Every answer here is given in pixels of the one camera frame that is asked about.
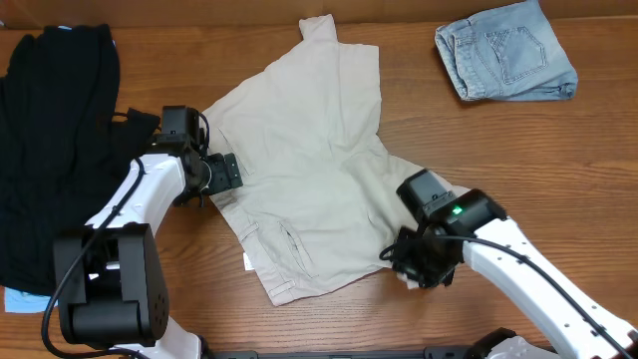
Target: cable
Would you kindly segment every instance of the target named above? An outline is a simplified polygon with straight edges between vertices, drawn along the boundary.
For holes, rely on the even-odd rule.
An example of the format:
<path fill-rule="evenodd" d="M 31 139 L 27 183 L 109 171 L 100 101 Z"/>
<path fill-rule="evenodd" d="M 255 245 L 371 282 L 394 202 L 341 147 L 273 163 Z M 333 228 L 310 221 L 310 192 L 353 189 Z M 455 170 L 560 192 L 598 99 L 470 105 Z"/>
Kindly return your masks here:
<path fill-rule="evenodd" d="M 522 254 L 520 254 L 520 253 L 518 253 L 518 252 L 516 252 L 516 251 L 514 251 L 514 250 L 512 250 L 510 248 L 507 248 L 506 246 L 503 246 L 503 245 L 500 245 L 500 244 L 496 244 L 496 243 L 494 243 L 492 241 L 485 240 L 485 239 L 458 236 L 458 235 L 437 235 L 437 238 L 447 239 L 447 240 L 462 240 L 462 241 L 466 240 L 468 242 L 473 242 L 473 243 L 486 245 L 486 246 L 498 249 L 498 250 L 500 250 L 502 252 L 505 252 L 505 253 L 513 256 L 514 258 L 520 260 L 521 262 L 527 264 L 531 269 L 533 269 L 536 273 L 538 273 L 541 277 L 543 277 L 554 289 L 556 289 L 556 291 L 563 298 L 565 298 L 565 300 L 578 312 L 578 314 L 582 315 L 583 319 L 587 323 L 589 323 L 589 325 L 591 325 L 592 328 L 594 328 L 596 333 L 600 334 L 603 338 L 605 338 L 605 340 L 607 341 L 607 343 L 609 343 L 609 345 L 614 347 L 614 349 L 616 349 L 618 351 L 618 353 L 620 353 L 626 359 L 633 359 L 632 356 L 625 350 L 625 348 L 623 348 L 620 344 L 618 344 L 618 342 L 616 340 L 614 340 L 614 338 L 612 338 L 611 335 L 609 335 L 609 333 L 607 333 L 607 331 L 605 330 L 604 327 L 602 327 L 591 316 L 589 316 L 589 314 L 587 314 L 587 312 L 580 305 L 578 305 L 578 303 L 576 303 L 576 301 L 569 294 L 567 294 L 567 292 L 552 277 L 550 277 L 549 274 L 547 274 L 544 270 L 542 270 L 534 262 L 529 260 L 529 258 L 527 258 L 526 256 L 524 256 L 524 255 L 522 255 Z M 393 250 L 394 248 L 396 248 L 397 247 L 396 244 L 398 244 L 398 243 L 394 243 L 393 245 L 391 245 L 388 248 L 384 249 L 381 252 L 381 254 L 379 254 L 380 257 L 384 256 L 385 254 L 387 254 L 390 250 Z"/>
<path fill-rule="evenodd" d="M 101 351 L 87 352 L 87 353 L 65 353 L 59 350 L 58 348 L 56 348 L 51 342 L 51 338 L 49 338 L 49 321 L 51 320 L 51 313 L 53 312 L 54 304 L 60 297 L 62 290 L 69 282 L 74 270 L 84 260 L 84 257 L 89 251 L 89 249 L 91 249 L 91 247 L 93 247 L 95 242 L 98 241 L 98 239 L 100 239 L 106 227 L 120 213 L 120 210 L 122 210 L 122 207 L 127 203 L 129 198 L 136 191 L 136 189 L 140 185 L 140 182 L 142 182 L 142 177 L 145 175 L 144 164 L 142 163 L 140 159 L 136 159 L 136 162 L 138 163 L 138 166 L 140 167 L 140 172 L 138 173 L 138 177 L 136 178 L 136 181 L 133 183 L 131 188 L 125 193 L 125 195 L 122 197 L 120 202 L 113 207 L 113 210 L 111 211 L 109 216 L 107 216 L 107 218 L 102 222 L 102 224 L 100 224 L 98 229 L 96 229 L 93 232 L 93 235 L 91 236 L 91 238 L 89 238 L 89 240 L 87 240 L 87 243 L 82 247 L 80 254 L 78 254 L 78 256 L 73 260 L 73 263 L 71 263 L 71 266 L 62 277 L 60 284 L 58 284 L 58 287 L 56 288 L 55 292 L 49 299 L 47 308 L 44 311 L 44 316 L 42 318 L 42 328 L 41 328 L 42 342 L 44 343 L 44 346 L 47 348 L 47 350 L 51 352 L 51 354 L 59 358 L 98 358 L 98 357 L 103 357 L 107 355 L 128 355 L 138 359 L 149 359 L 147 356 L 145 356 L 144 354 L 138 351 L 124 349 L 124 348 L 101 350 Z"/>
<path fill-rule="evenodd" d="M 208 150 L 208 147 L 210 146 L 210 125 L 208 124 L 208 119 L 206 118 L 206 116 L 203 115 L 203 113 L 197 112 L 197 114 L 201 117 L 203 122 L 206 124 L 206 139 L 204 140 L 205 144 L 201 147 L 200 153 L 199 153 L 204 159 L 206 159 L 206 151 Z"/>

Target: wooden surface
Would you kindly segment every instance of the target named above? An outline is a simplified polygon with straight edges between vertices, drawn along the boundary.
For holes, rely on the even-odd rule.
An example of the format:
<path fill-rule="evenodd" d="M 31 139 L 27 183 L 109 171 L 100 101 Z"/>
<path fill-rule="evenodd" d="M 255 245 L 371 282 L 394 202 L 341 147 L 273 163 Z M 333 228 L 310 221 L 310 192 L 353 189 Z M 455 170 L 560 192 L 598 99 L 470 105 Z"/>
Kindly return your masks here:
<path fill-rule="evenodd" d="M 552 21 L 580 78 L 573 101 L 552 103 L 461 103 L 434 50 L 439 25 L 338 26 L 342 42 L 380 47 L 381 140 L 394 155 L 492 194 L 580 288 L 638 325 L 638 18 Z M 0 68 L 22 35 L 0 33 Z M 300 40 L 295 26 L 114 36 L 118 110 L 154 113 L 178 104 L 204 110 Z M 383 271 L 275 308 L 214 207 L 172 208 L 157 241 L 171 315 L 214 350 L 419 349 L 472 343 L 500 326 L 546 342 L 464 266 L 449 288 L 409 291 Z M 0 357 L 49 357 L 40 320 L 0 314 Z"/>
<path fill-rule="evenodd" d="M 453 21 L 522 0 L 0 0 L 13 29 L 294 25 L 333 14 L 339 23 Z M 539 0 L 548 18 L 638 15 L 638 0 Z"/>

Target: blue jeans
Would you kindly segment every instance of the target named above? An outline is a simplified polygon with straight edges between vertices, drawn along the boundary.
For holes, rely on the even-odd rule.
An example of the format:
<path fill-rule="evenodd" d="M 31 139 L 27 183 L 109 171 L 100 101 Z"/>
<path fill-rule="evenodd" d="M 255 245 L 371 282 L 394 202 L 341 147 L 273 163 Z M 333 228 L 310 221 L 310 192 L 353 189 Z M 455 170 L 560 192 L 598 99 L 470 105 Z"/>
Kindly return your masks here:
<path fill-rule="evenodd" d="M 565 100 L 576 93 L 576 71 L 535 0 L 442 26 L 435 42 L 463 100 Z"/>

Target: white tag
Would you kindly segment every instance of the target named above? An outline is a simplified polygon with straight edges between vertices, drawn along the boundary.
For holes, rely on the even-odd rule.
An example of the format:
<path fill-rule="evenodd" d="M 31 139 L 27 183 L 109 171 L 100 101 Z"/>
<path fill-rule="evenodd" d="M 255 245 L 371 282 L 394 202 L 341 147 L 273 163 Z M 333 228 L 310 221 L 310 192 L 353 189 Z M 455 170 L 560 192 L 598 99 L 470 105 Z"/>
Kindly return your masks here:
<path fill-rule="evenodd" d="M 248 254 L 246 254 L 246 252 L 243 252 L 243 267 L 246 268 L 246 270 L 255 270 L 250 259 L 248 259 Z"/>

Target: black garment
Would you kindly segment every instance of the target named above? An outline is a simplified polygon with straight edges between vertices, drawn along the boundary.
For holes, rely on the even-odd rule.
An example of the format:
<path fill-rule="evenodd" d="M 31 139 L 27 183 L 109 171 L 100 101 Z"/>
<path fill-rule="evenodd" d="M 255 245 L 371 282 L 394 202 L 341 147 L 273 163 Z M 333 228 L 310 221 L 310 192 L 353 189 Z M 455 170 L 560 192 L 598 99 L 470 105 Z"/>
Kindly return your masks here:
<path fill-rule="evenodd" d="M 52 242 L 126 177 L 160 119 L 112 122 L 120 64 L 107 25 L 25 36 L 0 78 L 0 285 L 50 295 Z"/>

